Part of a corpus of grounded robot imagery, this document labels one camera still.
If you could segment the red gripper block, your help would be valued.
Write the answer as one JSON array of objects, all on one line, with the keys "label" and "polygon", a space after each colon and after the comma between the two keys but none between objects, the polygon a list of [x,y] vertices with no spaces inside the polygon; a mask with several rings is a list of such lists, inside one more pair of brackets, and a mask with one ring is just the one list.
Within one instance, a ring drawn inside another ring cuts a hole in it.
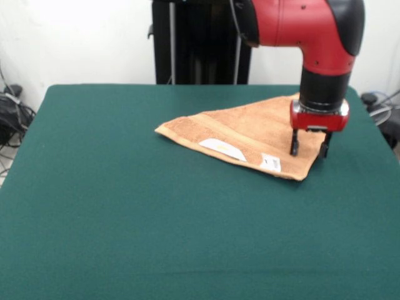
[{"label": "red gripper block", "polygon": [[333,132],[340,132],[348,123],[349,104],[344,100],[341,107],[333,112],[316,112],[306,110],[299,100],[290,104],[290,124],[293,128],[290,155],[297,156],[299,150],[298,131],[314,130],[327,132],[319,150],[319,158],[326,158]]}]

